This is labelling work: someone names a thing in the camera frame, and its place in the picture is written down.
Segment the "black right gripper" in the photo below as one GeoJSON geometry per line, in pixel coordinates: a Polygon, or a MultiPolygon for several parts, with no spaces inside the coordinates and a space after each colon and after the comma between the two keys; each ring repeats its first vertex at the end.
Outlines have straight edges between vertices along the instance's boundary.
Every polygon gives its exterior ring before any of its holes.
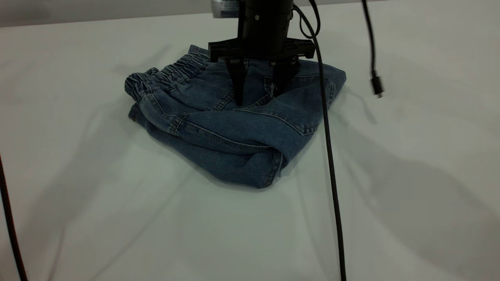
{"type": "Polygon", "coordinates": [[[208,44],[209,59],[226,59],[234,100],[243,105],[248,59],[270,62],[273,96],[283,94],[300,71],[299,57],[314,57],[312,40],[288,37],[293,18],[292,0],[213,0],[214,18],[237,18],[237,37],[208,44]]]}

